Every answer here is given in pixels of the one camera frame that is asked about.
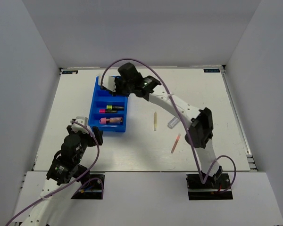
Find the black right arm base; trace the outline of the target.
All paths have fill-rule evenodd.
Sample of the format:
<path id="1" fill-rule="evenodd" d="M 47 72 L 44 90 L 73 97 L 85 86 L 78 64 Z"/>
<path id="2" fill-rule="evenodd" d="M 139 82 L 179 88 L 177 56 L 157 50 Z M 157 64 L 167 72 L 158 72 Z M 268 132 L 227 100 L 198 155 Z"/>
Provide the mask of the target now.
<path id="1" fill-rule="evenodd" d="M 232 200 L 233 194 L 231 189 L 226 190 L 230 183 L 227 173 L 223 173 L 215 184 L 209 180 L 202 184 L 199 175 L 186 175 L 188 198 L 190 201 L 211 201 L 211 200 Z"/>

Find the clear blue cap spray bottle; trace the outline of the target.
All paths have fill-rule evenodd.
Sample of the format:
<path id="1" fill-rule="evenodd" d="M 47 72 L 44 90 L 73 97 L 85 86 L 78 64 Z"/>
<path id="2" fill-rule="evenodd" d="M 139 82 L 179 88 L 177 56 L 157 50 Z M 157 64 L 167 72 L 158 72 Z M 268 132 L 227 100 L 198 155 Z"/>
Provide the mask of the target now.
<path id="1" fill-rule="evenodd" d="M 174 128 L 178 123 L 180 122 L 180 120 L 176 117 L 174 117 L 172 120 L 170 120 L 167 124 L 167 126 L 172 129 Z"/>

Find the pink cap black highlighter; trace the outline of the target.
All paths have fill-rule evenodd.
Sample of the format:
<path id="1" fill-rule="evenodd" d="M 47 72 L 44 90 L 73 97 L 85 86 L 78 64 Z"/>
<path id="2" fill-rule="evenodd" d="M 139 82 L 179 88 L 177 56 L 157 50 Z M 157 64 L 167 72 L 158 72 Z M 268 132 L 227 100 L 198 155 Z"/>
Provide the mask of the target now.
<path id="1" fill-rule="evenodd" d="M 99 113 L 117 113 L 117 110 L 110 110 L 110 109 L 100 109 Z"/>

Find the yellow cap black highlighter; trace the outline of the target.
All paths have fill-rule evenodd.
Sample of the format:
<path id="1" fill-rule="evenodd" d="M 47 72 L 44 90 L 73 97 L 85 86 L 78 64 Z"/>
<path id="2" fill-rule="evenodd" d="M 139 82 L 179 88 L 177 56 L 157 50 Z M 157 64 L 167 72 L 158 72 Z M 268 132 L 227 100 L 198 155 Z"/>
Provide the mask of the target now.
<path id="1" fill-rule="evenodd" d="M 115 111 L 122 111 L 124 110 L 124 106 L 118 106 L 118 105 L 106 105 L 107 110 L 115 110 Z"/>

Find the orange refill tube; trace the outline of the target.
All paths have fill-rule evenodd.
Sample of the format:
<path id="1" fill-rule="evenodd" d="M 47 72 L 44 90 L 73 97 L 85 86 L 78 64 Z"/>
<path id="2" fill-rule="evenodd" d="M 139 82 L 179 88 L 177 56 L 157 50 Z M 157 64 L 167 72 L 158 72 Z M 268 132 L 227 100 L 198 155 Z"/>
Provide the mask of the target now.
<path id="1" fill-rule="evenodd" d="M 176 146 L 177 146 L 177 144 L 178 144 L 178 142 L 179 142 L 180 137 L 181 137 L 181 134 L 178 134 L 177 137 L 176 137 L 176 140 L 175 140 L 175 142 L 174 142 L 174 144 L 173 144 L 173 147 L 172 147 L 172 149 L 171 149 L 171 153 L 174 153 L 174 151 L 175 151 L 175 149 L 176 149 Z"/>

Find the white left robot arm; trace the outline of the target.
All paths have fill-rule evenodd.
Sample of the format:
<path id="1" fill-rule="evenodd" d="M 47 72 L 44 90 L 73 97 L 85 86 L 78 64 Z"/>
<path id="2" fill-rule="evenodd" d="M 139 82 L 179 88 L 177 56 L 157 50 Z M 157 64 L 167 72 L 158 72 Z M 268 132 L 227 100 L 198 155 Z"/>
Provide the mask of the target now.
<path id="1" fill-rule="evenodd" d="M 88 147 L 99 147 L 103 144 L 103 132 L 98 127 L 88 129 L 73 121 L 67 127 L 68 135 L 64 138 L 46 174 L 46 179 L 39 199 L 19 211 L 14 218 L 30 210 L 23 226 L 53 226 L 66 209 L 66 203 L 80 190 L 99 178 L 92 177 L 90 167 L 80 164 Z"/>

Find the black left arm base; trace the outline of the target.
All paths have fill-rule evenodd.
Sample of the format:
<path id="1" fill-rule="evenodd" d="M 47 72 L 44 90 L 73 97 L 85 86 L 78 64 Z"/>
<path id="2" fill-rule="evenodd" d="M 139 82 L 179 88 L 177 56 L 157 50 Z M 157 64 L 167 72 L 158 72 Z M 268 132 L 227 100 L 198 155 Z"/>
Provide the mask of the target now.
<path id="1" fill-rule="evenodd" d="M 105 184 L 105 174 L 91 174 L 91 181 L 81 187 L 71 199 L 73 200 L 102 200 Z"/>

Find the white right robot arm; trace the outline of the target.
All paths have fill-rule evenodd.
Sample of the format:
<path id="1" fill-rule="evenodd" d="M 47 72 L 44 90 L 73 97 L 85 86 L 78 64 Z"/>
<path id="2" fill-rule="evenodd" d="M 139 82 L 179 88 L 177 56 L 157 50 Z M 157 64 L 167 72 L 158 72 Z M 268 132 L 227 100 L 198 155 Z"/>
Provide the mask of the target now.
<path id="1" fill-rule="evenodd" d="M 142 77 L 132 63 L 118 68 L 115 78 L 115 92 L 128 96 L 135 94 L 146 101 L 156 104 L 177 117 L 186 130 L 185 140 L 193 146 L 196 165 L 200 170 L 202 182 L 216 187 L 221 181 L 222 167 L 216 159 L 213 148 L 213 119 L 208 108 L 199 109 L 179 97 L 171 94 L 166 84 L 159 77 Z"/>

